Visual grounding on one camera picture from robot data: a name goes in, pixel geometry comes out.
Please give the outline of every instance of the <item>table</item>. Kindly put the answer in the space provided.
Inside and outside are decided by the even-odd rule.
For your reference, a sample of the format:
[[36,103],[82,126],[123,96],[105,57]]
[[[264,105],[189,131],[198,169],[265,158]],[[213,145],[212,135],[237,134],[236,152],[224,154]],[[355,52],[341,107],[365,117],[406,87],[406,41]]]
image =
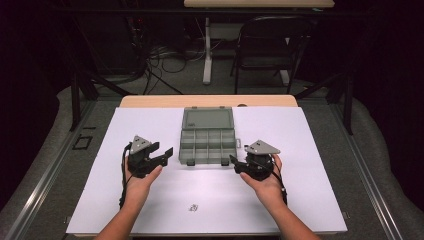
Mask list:
[[[234,107],[240,104],[249,107]],[[236,137],[242,144],[256,141],[262,135],[262,140],[271,145],[276,143],[274,146],[282,150],[282,176],[288,189],[289,208],[317,233],[347,231],[306,118],[293,96],[194,95],[127,96],[122,100],[94,161],[68,233],[96,235],[119,211],[121,146],[128,144],[136,133],[160,142],[157,155],[172,146],[174,156],[152,186],[132,235],[279,234],[271,216],[253,190],[234,173],[232,165],[190,167],[179,163],[183,106],[233,106]],[[270,130],[274,134],[263,134]],[[238,149],[238,156],[243,152]],[[191,205],[198,206],[197,211],[189,211]]]
[[[184,6],[193,8],[332,8],[334,2],[333,0],[185,0]],[[211,23],[209,18],[206,18],[205,68],[203,72],[203,84],[206,85],[211,83],[212,53],[210,39]],[[281,77],[284,83],[288,83],[286,71],[281,72]]]

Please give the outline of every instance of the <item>dark background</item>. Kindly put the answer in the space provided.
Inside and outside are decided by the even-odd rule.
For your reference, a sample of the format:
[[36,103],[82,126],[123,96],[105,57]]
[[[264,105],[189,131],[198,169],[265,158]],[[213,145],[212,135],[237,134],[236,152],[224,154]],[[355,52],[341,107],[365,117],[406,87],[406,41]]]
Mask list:
[[[112,0],[103,2],[113,5]],[[336,10],[366,10],[378,4],[364,0],[335,2]],[[99,54],[104,54],[104,59],[108,59],[105,60],[108,61],[108,69],[103,71],[129,74],[137,66],[134,61],[128,61],[135,59],[135,56],[122,19],[109,19],[107,25],[99,25],[101,21],[91,22],[97,24],[100,32],[119,33],[115,39],[105,39],[97,36],[98,33],[82,35],[69,19],[52,21],[36,1],[0,3],[0,77],[4,103],[0,126],[0,207],[3,208],[54,122],[59,106],[56,94],[70,85],[73,69],[53,32],[55,24],[63,23],[62,26],[65,26],[65,31],[72,39],[75,54],[89,69],[97,71],[102,63],[93,57],[90,46],[85,44],[84,37],[87,36],[93,38],[90,39],[93,44],[98,44]],[[385,1],[383,5],[388,6],[389,3],[396,4],[395,1]],[[155,4],[153,7],[168,7],[161,1],[155,1]],[[392,172],[405,195],[424,210],[424,109],[421,100],[424,33],[419,25],[423,22],[419,7],[418,2],[411,1],[396,5],[394,11],[387,11],[390,13],[387,24],[354,74],[354,97],[368,108],[381,129],[388,146]],[[88,20],[81,21],[81,27],[90,29]],[[172,32],[158,27],[165,32],[156,34],[163,36],[165,42],[167,36],[180,34],[175,29],[181,29],[182,19],[177,21],[170,17],[163,21],[171,21],[178,26],[171,28]],[[354,44],[360,39],[363,30],[364,25],[351,21],[320,22],[306,50],[298,78],[318,82],[343,69],[343,63],[351,56]],[[112,46],[111,52],[102,51],[101,46],[108,44]],[[177,41],[175,44],[176,48],[183,46],[182,42]],[[107,57],[108,54],[120,58]]]

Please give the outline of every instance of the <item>black metal frame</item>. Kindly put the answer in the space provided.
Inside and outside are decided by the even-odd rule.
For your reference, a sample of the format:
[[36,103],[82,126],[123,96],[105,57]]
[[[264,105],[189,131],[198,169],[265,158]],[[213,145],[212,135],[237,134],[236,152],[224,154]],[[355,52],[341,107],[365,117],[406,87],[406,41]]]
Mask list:
[[[165,16],[165,15],[174,15],[174,16],[191,16],[191,17],[219,17],[219,16],[252,16],[252,15],[296,15],[303,16],[309,19],[349,19],[354,21],[367,21],[368,27],[365,30],[360,41],[357,42],[355,49],[353,51],[354,54],[350,57],[350,59],[345,64],[344,69],[332,76],[328,79],[325,79],[311,88],[296,94],[296,99],[302,99],[307,97],[309,94],[317,91],[323,86],[327,86],[329,84],[336,85],[336,87],[332,87],[329,94],[327,95],[327,101],[329,103],[337,103],[343,93],[345,94],[344,101],[344,111],[343,111],[343,123],[346,130],[349,134],[352,133],[351,129],[351,112],[352,112],[352,92],[353,92],[353,79],[355,71],[370,50],[371,46],[375,42],[378,33],[384,26],[386,18],[384,14],[376,14],[376,12],[359,12],[359,11],[332,11],[332,9],[326,9],[324,11],[314,11],[309,9],[290,9],[290,8],[240,8],[240,9],[227,9],[227,8],[182,8],[182,9],[81,9],[81,8],[70,8],[70,7],[60,7],[55,6],[50,2],[45,2],[46,6],[55,14],[59,14],[60,16],[69,15],[117,15],[117,16]],[[94,73],[91,73],[84,69],[83,66],[72,61],[75,65],[75,70],[77,74],[74,77],[72,83],[72,89],[77,91],[78,88],[81,88],[84,95],[88,96],[89,99],[97,99],[98,93],[93,87],[91,81],[84,79],[85,76],[89,76],[93,78],[96,82],[105,85],[111,90],[119,93],[122,96],[130,95],[131,93],[117,87],[116,85],[110,83],[106,79],[97,76]],[[74,111],[74,123],[73,128],[79,122],[79,97],[77,93],[74,93],[75,98],[73,97],[73,111]]]

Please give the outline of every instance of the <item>gray carpet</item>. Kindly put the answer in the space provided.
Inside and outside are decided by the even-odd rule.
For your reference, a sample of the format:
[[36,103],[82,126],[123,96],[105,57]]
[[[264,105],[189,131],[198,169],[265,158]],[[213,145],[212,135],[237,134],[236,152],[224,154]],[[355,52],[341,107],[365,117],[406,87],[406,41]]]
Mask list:
[[[215,57],[212,83],[209,86],[202,84],[203,61],[201,60],[187,62],[185,68],[179,73],[167,73],[160,68],[155,68],[153,71],[184,94],[232,94],[233,78],[229,76],[231,59],[225,54],[219,55],[219,52]],[[183,66],[178,65],[182,64],[179,60],[167,59],[165,61],[170,61],[165,66],[172,66],[177,70],[180,68],[179,66]],[[264,73],[241,76],[243,76],[243,81],[240,85],[240,94],[285,93],[285,88],[281,87],[278,75],[273,77],[272,73],[268,75]],[[175,94],[172,89],[161,82],[155,85],[156,81],[154,78],[150,81],[148,86],[150,94]],[[146,83],[147,80],[143,77],[121,86],[131,92],[141,94]],[[304,85],[307,84],[309,83],[296,80],[292,93],[302,91]],[[84,145],[83,141],[88,139],[86,137],[91,137],[90,145],[87,149],[70,149],[66,153],[56,181],[34,219],[31,219],[28,224],[28,229],[25,229],[23,233],[24,239],[61,239],[64,236],[67,228],[67,224],[64,223],[65,218],[71,216],[75,209],[109,121],[120,100],[119,96],[105,87],[98,86],[98,90],[101,97],[95,103],[92,112],[89,113],[83,128],[78,132],[85,140],[76,144],[76,148]],[[343,134],[344,130],[338,124],[335,116],[334,108],[337,109],[338,106],[327,105],[323,100],[325,93],[326,89],[322,89],[307,100],[299,101],[299,105],[305,111],[340,208],[342,212],[347,212],[350,218],[346,219],[349,230],[347,233],[322,236],[322,238],[387,239],[373,203],[359,176],[355,156]],[[61,109],[55,125],[27,176],[0,214],[0,239],[4,239],[8,234],[37,182],[47,166],[55,161],[58,149],[68,136],[68,129],[71,126],[69,89],[64,90],[58,97],[61,100]],[[364,106],[357,101],[354,102],[352,120],[355,133],[353,138],[360,148],[402,236],[404,239],[419,239],[420,236],[424,236],[424,215],[402,194],[396,179],[390,172],[384,139]],[[67,236],[66,239],[75,239],[75,237]]]

